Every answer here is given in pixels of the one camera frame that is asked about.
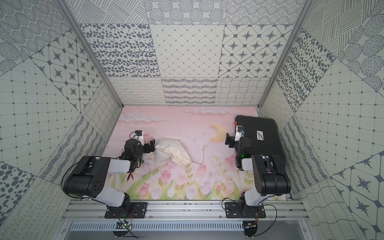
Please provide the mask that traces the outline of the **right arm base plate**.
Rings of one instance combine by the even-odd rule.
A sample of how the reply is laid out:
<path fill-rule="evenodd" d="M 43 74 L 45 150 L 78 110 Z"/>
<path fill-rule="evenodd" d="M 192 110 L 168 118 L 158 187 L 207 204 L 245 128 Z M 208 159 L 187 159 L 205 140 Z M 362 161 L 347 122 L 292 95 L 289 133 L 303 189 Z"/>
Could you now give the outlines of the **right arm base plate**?
<path fill-rule="evenodd" d="M 225 202 L 224 209 L 227 219 L 265 219 L 266 212 L 264 207 L 250 207 L 239 204 L 238 202 Z"/>

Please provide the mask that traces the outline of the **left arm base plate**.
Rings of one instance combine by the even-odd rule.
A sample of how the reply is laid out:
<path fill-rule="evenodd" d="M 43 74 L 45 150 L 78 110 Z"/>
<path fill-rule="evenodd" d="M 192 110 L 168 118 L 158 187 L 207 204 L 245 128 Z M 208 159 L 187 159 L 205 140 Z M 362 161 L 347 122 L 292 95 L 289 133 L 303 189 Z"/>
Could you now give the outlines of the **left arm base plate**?
<path fill-rule="evenodd" d="M 109 207 L 105 213 L 105 219 L 144 219 L 147 212 L 147 202 L 123 203 L 120 207 Z"/>

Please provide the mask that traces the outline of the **white bag drawstring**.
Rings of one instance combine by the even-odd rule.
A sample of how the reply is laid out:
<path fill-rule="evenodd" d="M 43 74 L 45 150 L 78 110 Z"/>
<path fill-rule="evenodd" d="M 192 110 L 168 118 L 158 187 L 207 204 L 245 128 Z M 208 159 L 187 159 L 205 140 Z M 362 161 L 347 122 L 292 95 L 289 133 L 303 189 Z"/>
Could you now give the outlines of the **white bag drawstring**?
<path fill-rule="evenodd" d="M 193 163 L 202 165 L 205 163 L 205 155 L 209 145 L 204 145 L 201 148 L 195 147 L 191 150 L 191 160 Z"/>

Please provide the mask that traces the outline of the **cream cloth soil bag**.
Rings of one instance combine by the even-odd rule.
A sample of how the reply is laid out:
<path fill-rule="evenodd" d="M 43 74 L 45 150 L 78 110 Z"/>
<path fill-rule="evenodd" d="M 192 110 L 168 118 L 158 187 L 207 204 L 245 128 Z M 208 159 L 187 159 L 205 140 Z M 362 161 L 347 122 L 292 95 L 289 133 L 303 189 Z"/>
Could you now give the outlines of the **cream cloth soil bag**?
<path fill-rule="evenodd" d="M 159 138 L 155 145 L 155 163 L 160 165 L 169 159 L 181 166 L 192 163 L 190 156 L 179 140 Z"/>

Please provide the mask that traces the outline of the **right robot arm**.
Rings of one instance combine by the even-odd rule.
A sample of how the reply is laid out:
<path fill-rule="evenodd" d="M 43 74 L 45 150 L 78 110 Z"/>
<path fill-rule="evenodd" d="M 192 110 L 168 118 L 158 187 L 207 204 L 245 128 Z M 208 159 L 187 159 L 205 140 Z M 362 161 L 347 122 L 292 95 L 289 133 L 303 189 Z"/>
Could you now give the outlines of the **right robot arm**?
<path fill-rule="evenodd" d="M 291 181 L 280 156 L 251 155 L 251 139 L 240 134 L 234 137 L 227 134 L 225 144 L 236 150 L 236 167 L 254 176 L 254 187 L 243 192 L 238 201 L 225 206 L 227 217 L 265 218 L 263 203 L 291 192 Z"/>

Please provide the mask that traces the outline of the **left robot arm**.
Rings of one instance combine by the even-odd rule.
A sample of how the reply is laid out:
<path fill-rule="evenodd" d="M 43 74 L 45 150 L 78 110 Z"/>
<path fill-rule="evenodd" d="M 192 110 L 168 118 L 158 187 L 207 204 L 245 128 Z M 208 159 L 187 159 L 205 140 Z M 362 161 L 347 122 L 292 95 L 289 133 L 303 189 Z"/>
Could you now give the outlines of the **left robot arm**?
<path fill-rule="evenodd" d="M 155 140 L 143 143 L 129 139 L 120 157 L 84 156 L 73 164 L 62 178 L 62 191 L 76 199 L 91 199 L 106 205 L 106 219 L 137 218 L 143 219 L 147 203 L 133 203 L 127 193 L 120 192 L 106 183 L 107 176 L 132 173 L 141 165 L 143 154 L 155 151 Z"/>

